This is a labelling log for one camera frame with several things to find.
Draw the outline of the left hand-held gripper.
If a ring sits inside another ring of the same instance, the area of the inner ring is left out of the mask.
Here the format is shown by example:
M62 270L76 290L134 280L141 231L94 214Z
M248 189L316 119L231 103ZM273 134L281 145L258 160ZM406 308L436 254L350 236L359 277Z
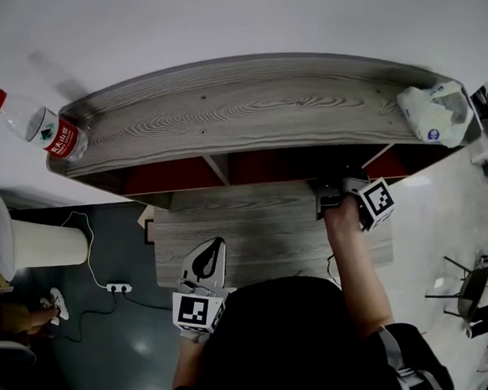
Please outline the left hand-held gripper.
M204 241L184 257L178 291L173 293L172 321L181 331L215 332L235 288L223 287L226 273L226 244L222 237Z

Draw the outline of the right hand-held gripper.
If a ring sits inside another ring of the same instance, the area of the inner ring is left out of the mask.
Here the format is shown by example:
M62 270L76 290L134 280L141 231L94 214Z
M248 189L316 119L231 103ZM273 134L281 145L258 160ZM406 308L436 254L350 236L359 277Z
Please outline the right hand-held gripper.
M366 179L345 177L334 182L319 182L315 187L317 220L330 208L339 207L347 195L356 200L361 231L370 231L385 222L395 209L392 195L383 177L374 182Z

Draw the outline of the person's right hand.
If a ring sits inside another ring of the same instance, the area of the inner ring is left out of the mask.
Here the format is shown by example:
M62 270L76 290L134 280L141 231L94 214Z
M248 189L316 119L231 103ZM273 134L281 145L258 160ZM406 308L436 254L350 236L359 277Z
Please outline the person's right hand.
M338 206L324 210L323 220L328 236L361 233L363 226L359 214L358 202L353 195L346 195Z

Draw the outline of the person's left hand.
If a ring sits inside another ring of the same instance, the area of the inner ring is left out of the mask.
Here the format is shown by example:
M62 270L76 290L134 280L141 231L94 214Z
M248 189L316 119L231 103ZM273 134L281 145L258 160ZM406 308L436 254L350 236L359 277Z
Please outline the person's left hand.
M203 344L211 335L211 333L203 327L181 326L180 329L180 336L191 340L193 344Z

